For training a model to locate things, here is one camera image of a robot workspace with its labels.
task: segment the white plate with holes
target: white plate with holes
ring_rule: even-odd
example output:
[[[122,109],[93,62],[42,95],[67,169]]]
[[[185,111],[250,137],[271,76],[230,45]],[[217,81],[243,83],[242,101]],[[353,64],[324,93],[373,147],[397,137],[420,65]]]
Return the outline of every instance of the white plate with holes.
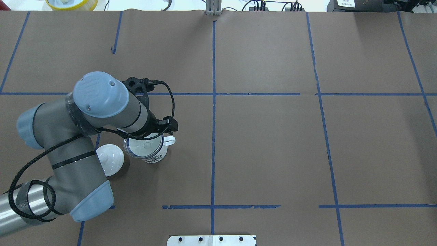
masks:
[[[171,236],[167,246],[256,246],[255,235]]]

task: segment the silver metal tube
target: silver metal tube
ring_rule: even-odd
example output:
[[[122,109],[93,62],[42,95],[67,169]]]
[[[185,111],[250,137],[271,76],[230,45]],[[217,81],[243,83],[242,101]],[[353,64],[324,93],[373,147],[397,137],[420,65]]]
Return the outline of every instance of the silver metal tube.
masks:
[[[14,191],[14,202],[17,200],[17,194],[21,188]],[[44,200],[44,187],[41,185],[33,185],[28,193],[29,205],[31,210],[35,214],[42,214],[47,211],[48,206]],[[59,215],[50,213],[45,216],[45,220],[53,219]],[[24,228],[32,226],[25,222],[23,218],[17,215],[9,206],[9,200],[7,193],[0,196],[0,237],[9,235],[13,232],[22,230]]]

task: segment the red object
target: red object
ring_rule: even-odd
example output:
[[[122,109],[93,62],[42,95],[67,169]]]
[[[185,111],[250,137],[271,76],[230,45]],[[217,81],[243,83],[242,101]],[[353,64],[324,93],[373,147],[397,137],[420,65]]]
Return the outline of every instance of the red object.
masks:
[[[10,10],[10,8],[2,0],[0,0],[0,10]]]

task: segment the yellow bowl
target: yellow bowl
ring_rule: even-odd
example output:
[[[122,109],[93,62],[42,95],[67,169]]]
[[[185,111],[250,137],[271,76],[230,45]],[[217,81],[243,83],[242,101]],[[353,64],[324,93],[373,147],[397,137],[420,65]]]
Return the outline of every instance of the yellow bowl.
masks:
[[[74,2],[78,2],[75,5],[70,5],[69,7],[62,7],[59,0],[45,0],[45,2],[55,11],[76,11],[76,10],[85,10],[92,11],[97,5],[98,0],[73,0]]]

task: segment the mug handle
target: mug handle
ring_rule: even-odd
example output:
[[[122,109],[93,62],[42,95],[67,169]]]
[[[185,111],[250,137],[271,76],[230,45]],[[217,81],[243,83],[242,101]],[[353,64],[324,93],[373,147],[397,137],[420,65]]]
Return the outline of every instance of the mug handle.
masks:
[[[176,138],[174,138],[173,136],[164,137],[164,145],[165,146],[170,146],[174,143],[176,143]]]

